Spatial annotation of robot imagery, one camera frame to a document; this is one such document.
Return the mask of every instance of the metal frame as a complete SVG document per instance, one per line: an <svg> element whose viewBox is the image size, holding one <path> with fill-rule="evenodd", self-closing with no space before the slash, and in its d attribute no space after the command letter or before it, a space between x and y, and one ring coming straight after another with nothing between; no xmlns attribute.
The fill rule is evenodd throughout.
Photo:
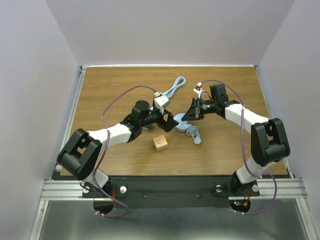
<svg viewBox="0 0 320 240"><path fill-rule="evenodd" d="M63 140L62 140L62 144L61 144L60 149L62 149L66 145L66 143L69 139L71 128L72 128L72 125L73 125L73 122L75 119L75 115L76 115L76 110L77 110L77 105L78 105L82 85L84 83L84 79L85 79L85 75L86 75L87 67L81 66L80 68L81 68L80 77L79 77L78 85L75 90L75 95L74 95L74 99L73 99L73 103L72 103L71 112L69 115L68 123L67 123L66 129L65 129L65 132L64 132L64 136L63 136ZM61 165L57 164L55 167L55 170L61 171Z"/></svg>
<svg viewBox="0 0 320 240"><path fill-rule="evenodd" d="M63 137L62 145L63 147L70 136L72 124L74 121L80 92L84 82L86 74L86 66L81 67L81 73L79 76L79 82L76 88L75 96L73 99L72 109L68 119L68 124ZM314 226L312 216L310 214L308 202L307 202L307 192L301 178L294 178L290 171L287 158L284 159L285 166L291 176L291 178L277 178L277 199L296 199L301 218L310 240L318 240L318 235ZM60 171L61 166L57 165L56 170ZM260 196L251 197L252 199L271 199L274 195L274 182L272 179L258 179L258 186L260 191ZM111 201L109 198L83 198L83 189L80 187L78 181L45 181L43 184L43 189L41 192L40 202L36 212L35 220L33 223L30 240L38 240L41 235L41 230L44 224L47 208L49 201ZM237 200L237 197L229 197L230 200Z"/></svg>
<svg viewBox="0 0 320 240"><path fill-rule="evenodd" d="M272 179L257 180L260 196L251 199L272 199L275 193L275 184ZM307 192L303 180L280 178L276 180L276 199L305 199ZM43 184L40 201L112 201L110 198L83 198L83 188L79 181L45 181ZM243 197L229 197L229 200L243 199Z"/></svg>

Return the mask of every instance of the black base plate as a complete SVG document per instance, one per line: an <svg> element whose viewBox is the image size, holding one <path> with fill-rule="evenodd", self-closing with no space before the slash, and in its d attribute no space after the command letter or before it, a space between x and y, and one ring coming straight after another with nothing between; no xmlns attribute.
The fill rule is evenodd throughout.
<svg viewBox="0 0 320 240"><path fill-rule="evenodd" d="M148 208L229 208L228 197L244 197L245 192L234 195L230 191L230 175L215 176L111 176L111 188L115 189L118 200L131 209ZM216 192L216 186L222 192ZM126 186L127 192L120 193L120 187ZM251 189L252 197L259 192ZM84 198L102 198L98 191L83 194Z"/></svg>

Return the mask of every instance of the tabletop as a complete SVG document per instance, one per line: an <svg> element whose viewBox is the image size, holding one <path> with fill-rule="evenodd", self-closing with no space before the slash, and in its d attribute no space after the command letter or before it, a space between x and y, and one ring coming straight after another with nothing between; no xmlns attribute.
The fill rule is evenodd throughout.
<svg viewBox="0 0 320 240"><path fill-rule="evenodd" d="M139 84L149 85L160 92L171 88L177 77L186 84L176 90L166 108L173 115L185 113L197 94L194 86L203 80L218 79L235 89L246 108L264 117L268 109L253 67L88 67L80 92L71 133L82 128L95 131L104 128L101 115L105 107L127 89ZM210 91L210 83L203 89ZM237 97L227 90L229 100ZM138 100L152 104L153 92L136 88L121 97L105 114L109 126L121 122ZM100 169L107 175L231 175L244 163L241 151L240 127L216 114L207 114L194 121L202 144L195 145L185 132L173 129L165 133L156 125L132 142L114 145ZM156 151L153 138L164 135L168 148ZM245 133L247 159L250 157L250 135ZM287 174L283 161L270 167L273 174ZM65 169L61 175L70 175Z"/></svg>

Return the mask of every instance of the wooden block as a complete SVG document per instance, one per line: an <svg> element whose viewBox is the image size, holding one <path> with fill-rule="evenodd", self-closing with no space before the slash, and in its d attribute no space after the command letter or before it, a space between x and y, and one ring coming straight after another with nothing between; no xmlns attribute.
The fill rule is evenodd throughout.
<svg viewBox="0 0 320 240"><path fill-rule="evenodd" d="M157 152L168 148L168 143L164 135L155 137L153 139L154 147Z"/></svg>

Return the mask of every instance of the black bracket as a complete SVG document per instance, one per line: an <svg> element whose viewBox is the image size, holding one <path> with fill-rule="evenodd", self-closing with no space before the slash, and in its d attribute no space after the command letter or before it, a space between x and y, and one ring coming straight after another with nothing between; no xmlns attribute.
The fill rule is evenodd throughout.
<svg viewBox="0 0 320 240"><path fill-rule="evenodd" d="M164 119L164 115L155 106L153 100L153 109L149 109L150 105L147 101L137 101L132 108L131 114L126 116L120 124L125 125L131 131L129 142L135 140L141 133L142 127L157 124L157 126L163 129L166 133L170 132L179 123L174 120L174 116L171 112L164 110L164 115L167 115L167 119Z"/></svg>
<svg viewBox="0 0 320 240"><path fill-rule="evenodd" d="M251 126L251 154L254 161L264 167L278 162L290 154L284 123L279 118Z"/></svg>
<svg viewBox="0 0 320 240"><path fill-rule="evenodd" d="M110 179L102 188L105 192L107 192L109 195L113 195L112 190L114 190L115 197L117 199L124 199L127 196L127 192L121 193L120 188L124 186L128 190L128 182L126 181L113 181ZM82 197L84 199L100 199L100 198L106 198L106 196L95 186L93 186L89 182L84 182L83 188L89 190L87 193L82 193Z"/></svg>
<svg viewBox="0 0 320 240"><path fill-rule="evenodd" d="M93 139L88 132L79 128L60 151L56 161L76 179L83 180L93 171L101 147L99 140Z"/></svg>
<svg viewBox="0 0 320 240"><path fill-rule="evenodd" d="M258 185L256 180L248 183L241 183L237 176L237 171L231 176L230 189L233 194L245 193L247 190L250 190L253 185Z"/></svg>
<svg viewBox="0 0 320 240"><path fill-rule="evenodd" d="M210 85L210 100L194 97L188 111L182 117L182 121L202 120L205 114L217 114L226 119L225 109L233 104L238 104L236 100L229 100L224 84Z"/></svg>

